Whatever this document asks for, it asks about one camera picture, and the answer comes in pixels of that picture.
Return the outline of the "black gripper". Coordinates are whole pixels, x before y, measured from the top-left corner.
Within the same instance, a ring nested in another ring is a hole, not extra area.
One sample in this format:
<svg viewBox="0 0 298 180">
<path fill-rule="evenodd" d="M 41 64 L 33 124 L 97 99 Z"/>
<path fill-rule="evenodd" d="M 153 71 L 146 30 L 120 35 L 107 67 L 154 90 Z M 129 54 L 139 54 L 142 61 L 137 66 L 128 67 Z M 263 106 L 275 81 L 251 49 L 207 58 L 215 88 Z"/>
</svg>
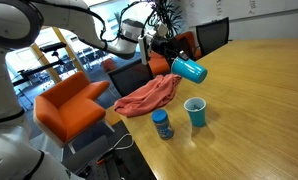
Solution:
<svg viewBox="0 0 298 180">
<path fill-rule="evenodd" d="M 177 47 L 178 41 L 175 38 L 164 38 L 161 36 L 155 36 L 151 41 L 151 49 L 167 58 L 175 58 L 178 53 L 179 57 L 183 60 L 188 60 L 189 57 L 184 51 L 180 51 Z"/>
</svg>

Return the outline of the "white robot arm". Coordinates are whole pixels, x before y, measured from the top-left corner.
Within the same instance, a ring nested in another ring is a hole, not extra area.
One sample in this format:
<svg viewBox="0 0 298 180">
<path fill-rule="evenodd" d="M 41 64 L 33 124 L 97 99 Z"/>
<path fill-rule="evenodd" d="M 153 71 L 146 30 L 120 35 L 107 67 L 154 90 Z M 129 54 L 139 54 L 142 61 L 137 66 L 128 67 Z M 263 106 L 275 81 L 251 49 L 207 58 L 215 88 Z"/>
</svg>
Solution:
<svg viewBox="0 0 298 180">
<path fill-rule="evenodd" d="M 91 47 L 127 59 L 138 45 L 143 54 L 149 52 L 153 38 L 171 30 L 165 22 L 148 30 L 146 23 L 125 19 L 112 44 L 104 38 L 105 29 L 96 29 L 101 20 L 85 0 L 0 0 L 0 180 L 83 180 L 31 146 L 31 127 L 15 93 L 8 53 L 33 45 L 47 26 L 70 31 Z"/>
</svg>

